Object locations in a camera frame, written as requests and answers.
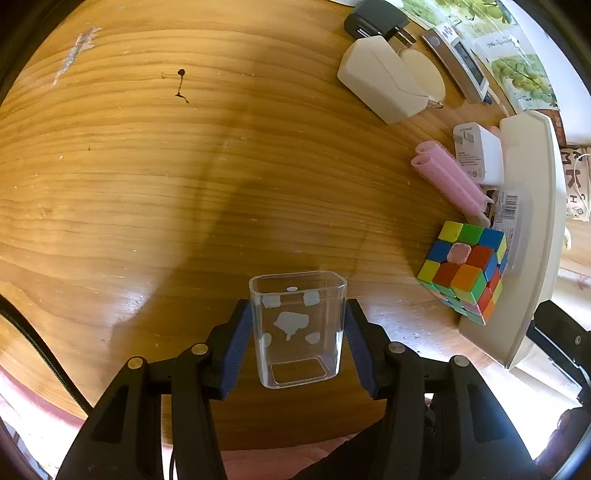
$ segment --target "white wall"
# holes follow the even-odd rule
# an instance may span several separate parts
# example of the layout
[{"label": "white wall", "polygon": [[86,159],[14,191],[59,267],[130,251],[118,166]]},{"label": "white wall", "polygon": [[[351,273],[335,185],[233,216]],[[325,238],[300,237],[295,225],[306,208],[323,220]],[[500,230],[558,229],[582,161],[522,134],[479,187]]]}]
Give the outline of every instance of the white wall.
[{"label": "white wall", "polygon": [[513,0],[502,0],[540,57],[558,100],[569,144],[591,145],[591,96],[556,43]]}]

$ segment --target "wooden table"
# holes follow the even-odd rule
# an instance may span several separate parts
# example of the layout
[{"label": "wooden table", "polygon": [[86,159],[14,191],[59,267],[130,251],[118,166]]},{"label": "wooden table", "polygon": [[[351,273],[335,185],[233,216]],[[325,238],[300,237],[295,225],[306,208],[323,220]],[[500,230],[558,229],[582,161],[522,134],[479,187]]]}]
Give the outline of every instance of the wooden table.
[{"label": "wooden table", "polygon": [[[444,109],[385,125],[336,78],[348,11],[89,0],[20,74],[0,107],[0,291],[91,403],[129,357],[205,340],[265,273],[338,272],[392,339],[487,362],[413,278],[442,222],[462,217],[410,160],[420,141],[452,148],[454,125],[504,115],[468,104],[445,75]],[[4,320],[0,352],[26,386],[83,416]],[[347,349],[336,379],[271,391],[251,346],[213,414],[234,449],[349,434],[383,408]]]}]

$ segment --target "white sticker residue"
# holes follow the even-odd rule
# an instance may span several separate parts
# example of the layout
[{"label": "white sticker residue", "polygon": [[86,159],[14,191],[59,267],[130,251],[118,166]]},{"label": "white sticker residue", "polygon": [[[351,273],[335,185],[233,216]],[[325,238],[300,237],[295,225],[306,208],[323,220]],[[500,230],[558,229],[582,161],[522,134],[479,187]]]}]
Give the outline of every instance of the white sticker residue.
[{"label": "white sticker residue", "polygon": [[277,307],[281,307],[281,296],[263,295],[262,304],[268,309],[276,309]]},{"label": "white sticker residue", "polygon": [[285,341],[289,342],[294,333],[308,326],[309,321],[310,317],[303,313],[281,312],[274,325],[285,332]]},{"label": "white sticker residue", "polygon": [[68,54],[66,61],[64,62],[64,66],[57,71],[56,77],[53,79],[53,83],[51,84],[51,86],[55,87],[57,81],[67,71],[67,69],[69,69],[72,66],[74,60],[81,51],[88,50],[95,46],[95,44],[92,43],[92,40],[99,30],[102,29],[100,27],[92,27],[89,32],[81,33],[80,35],[78,35],[76,43],[74,43],[74,46],[70,49],[70,53]]},{"label": "white sticker residue", "polygon": [[262,343],[265,345],[265,348],[268,348],[271,344],[271,334],[270,333],[263,333],[262,334]]},{"label": "white sticker residue", "polygon": [[320,292],[318,290],[306,290],[304,292],[304,305],[311,307],[320,303]]},{"label": "white sticker residue", "polygon": [[311,345],[320,342],[320,332],[313,332],[306,335],[306,342]]},{"label": "white sticker residue", "polygon": [[511,249],[511,242],[517,227],[519,214],[519,195],[512,190],[500,190],[495,203],[495,219],[492,228],[505,233],[507,250]]}]

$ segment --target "metal screw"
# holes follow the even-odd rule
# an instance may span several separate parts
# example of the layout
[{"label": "metal screw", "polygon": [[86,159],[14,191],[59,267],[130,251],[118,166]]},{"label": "metal screw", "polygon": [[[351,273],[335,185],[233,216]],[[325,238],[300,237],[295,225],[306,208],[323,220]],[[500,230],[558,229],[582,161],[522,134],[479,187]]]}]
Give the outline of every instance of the metal screw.
[{"label": "metal screw", "polygon": [[459,367],[467,367],[470,365],[470,361],[463,355],[456,355],[453,358],[453,362]]},{"label": "metal screw", "polygon": [[207,350],[209,350],[209,348],[205,343],[196,343],[191,347],[191,353],[193,355],[205,355]]},{"label": "metal screw", "polygon": [[392,353],[404,353],[406,347],[400,342],[390,342],[388,344],[388,350],[390,350]]},{"label": "metal screw", "polygon": [[130,358],[129,362],[127,362],[127,366],[132,370],[137,370],[143,364],[144,364],[144,360],[138,356]]}]

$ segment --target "clear plastic cup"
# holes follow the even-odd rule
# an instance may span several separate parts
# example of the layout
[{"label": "clear plastic cup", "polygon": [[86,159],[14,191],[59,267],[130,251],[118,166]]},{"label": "clear plastic cup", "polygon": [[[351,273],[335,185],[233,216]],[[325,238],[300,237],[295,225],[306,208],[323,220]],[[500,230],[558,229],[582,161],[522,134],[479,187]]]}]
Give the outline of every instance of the clear plastic cup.
[{"label": "clear plastic cup", "polygon": [[267,388],[339,373],[347,281],[330,271],[250,279],[256,361]]}]

